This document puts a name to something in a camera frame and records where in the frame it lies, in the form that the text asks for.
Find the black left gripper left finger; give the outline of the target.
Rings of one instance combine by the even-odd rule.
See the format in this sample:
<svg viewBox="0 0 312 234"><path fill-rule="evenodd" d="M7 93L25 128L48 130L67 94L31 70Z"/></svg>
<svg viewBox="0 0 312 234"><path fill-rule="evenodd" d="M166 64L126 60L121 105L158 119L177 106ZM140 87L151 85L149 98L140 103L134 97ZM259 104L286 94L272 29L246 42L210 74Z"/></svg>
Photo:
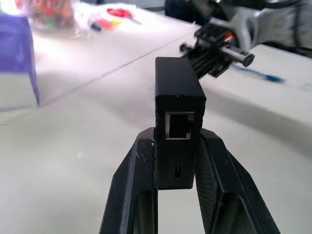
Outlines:
<svg viewBox="0 0 312 234"><path fill-rule="evenodd" d="M135 139L113 175L101 234L156 234L158 188L155 166L154 129Z"/></svg>

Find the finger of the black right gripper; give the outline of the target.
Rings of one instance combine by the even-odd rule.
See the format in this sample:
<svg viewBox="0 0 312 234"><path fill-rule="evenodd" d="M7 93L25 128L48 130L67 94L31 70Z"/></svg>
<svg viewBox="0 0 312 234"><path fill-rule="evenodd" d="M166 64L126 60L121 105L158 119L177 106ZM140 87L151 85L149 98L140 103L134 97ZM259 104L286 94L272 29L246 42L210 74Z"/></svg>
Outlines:
<svg viewBox="0 0 312 234"><path fill-rule="evenodd" d="M213 65L212 69L211 69L211 76L214 78L219 77L220 75L222 75L224 72L226 72L229 67L231 65L231 61L226 61L223 63L218 63Z"/></svg>
<svg viewBox="0 0 312 234"><path fill-rule="evenodd" d="M211 71L213 65L216 62L216 58L213 57L189 57L189 61L192 69L194 70L198 79L205 76L209 71Z"/></svg>

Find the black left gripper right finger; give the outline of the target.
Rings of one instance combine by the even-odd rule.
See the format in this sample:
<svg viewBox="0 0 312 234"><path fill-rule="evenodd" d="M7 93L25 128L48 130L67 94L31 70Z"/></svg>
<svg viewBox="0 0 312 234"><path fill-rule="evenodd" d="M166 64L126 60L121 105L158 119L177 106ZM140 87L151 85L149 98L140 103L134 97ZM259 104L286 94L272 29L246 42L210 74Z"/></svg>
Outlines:
<svg viewBox="0 0 312 234"><path fill-rule="evenodd" d="M280 232L251 175L223 140L206 129L199 138L195 179L205 233Z"/></svg>

